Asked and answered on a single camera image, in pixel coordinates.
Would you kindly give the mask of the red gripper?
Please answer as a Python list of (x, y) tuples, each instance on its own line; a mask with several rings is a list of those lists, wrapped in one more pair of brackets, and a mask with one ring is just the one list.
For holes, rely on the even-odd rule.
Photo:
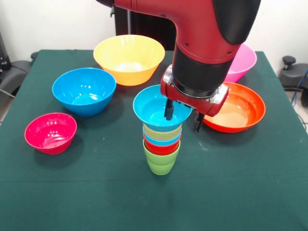
[(170, 121), (173, 117), (173, 102), (182, 103), (190, 108), (195, 109), (199, 114), (195, 120), (195, 131), (199, 132), (203, 124), (205, 115), (215, 116), (222, 108), (227, 99), (229, 87), (222, 84), (216, 94), (209, 98), (193, 98), (181, 93), (172, 84), (171, 77), (162, 77), (161, 93), (167, 97), (165, 106), (165, 118)]

